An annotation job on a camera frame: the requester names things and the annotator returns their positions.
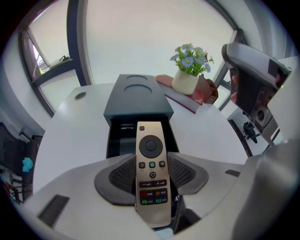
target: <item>blue cloth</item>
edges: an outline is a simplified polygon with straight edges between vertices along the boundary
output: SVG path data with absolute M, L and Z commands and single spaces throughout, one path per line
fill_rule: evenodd
M 25 157 L 23 162 L 23 172 L 29 172 L 29 169 L 33 167 L 33 162 L 29 157 Z

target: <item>circular navigation pad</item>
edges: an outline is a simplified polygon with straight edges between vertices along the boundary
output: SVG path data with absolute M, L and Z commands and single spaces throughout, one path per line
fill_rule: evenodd
M 158 137 L 148 135 L 141 139 L 139 149 L 146 158 L 156 158 L 163 151 L 163 143 Z

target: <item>dark gray box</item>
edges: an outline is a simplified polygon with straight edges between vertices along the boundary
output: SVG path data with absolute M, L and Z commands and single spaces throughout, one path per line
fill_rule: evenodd
M 104 117 L 112 120 L 154 120 L 173 115 L 164 92 L 150 75 L 126 75 L 118 77 L 104 110 Z

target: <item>circular indentation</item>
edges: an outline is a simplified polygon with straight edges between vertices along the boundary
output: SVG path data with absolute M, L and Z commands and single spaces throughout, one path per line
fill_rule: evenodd
M 264 119 L 264 113 L 263 113 L 263 110 L 259 110 L 258 113 L 257 113 L 257 119 L 259 121 L 262 121 Z
M 151 178 L 155 178 L 155 177 L 156 177 L 156 172 L 150 172 L 150 173 L 149 173 L 149 176 L 150 176 Z
M 152 93 L 152 90 L 151 88 L 142 84 L 132 84 L 127 86 L 124 89 L 124 92 L 129 94 L 129 96 L 145 96 L 150 95 Z
M 85 95 L 86 95 L 86 92 L 78 93 L 78 94 L 75 96 L 74 100 L 75 100 L 75 101 L 78 101 L 78 100 L 80 100 L 80 99 L 83 99 L 83 98 L 85 97 Z
M 156 144 L 153 141 L 148 141 L 146 143 L 146 149 L 148 149 L 149 151 L 153 151 L 156 148 Z
M 146 147 L 147 143 L 150 141 L 154 142 L 156 145 L 156 148 L 152 151 L 148 150 Z M 158 137 L 154 135 L 147 135 L 141 139 L 139 143 L 139 150 L 146 158 L 156 158 L 163 151 L 163 143 Z
M 130 75 L 127 77 L 127 79 L 134 79 L 134 80 L 147 80 L 147 78 L 145 76 L 141 76 L 141 75 Z

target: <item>table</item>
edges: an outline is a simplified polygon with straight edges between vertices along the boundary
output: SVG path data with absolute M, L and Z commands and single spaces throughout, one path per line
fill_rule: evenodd
M 37 154 L 33 193 L 62 173 L 106 157 L 109 126 L 103 112 L 113 83 L 74 89 L 47 126 Z M 85 91 L 86 96 L 74 101 Z M 203 104 L 196 114 L 168 99 L 170 120 L 180 153 L 215 161 L 244 164 L 247 155 L 226 118 L 213 105 Z

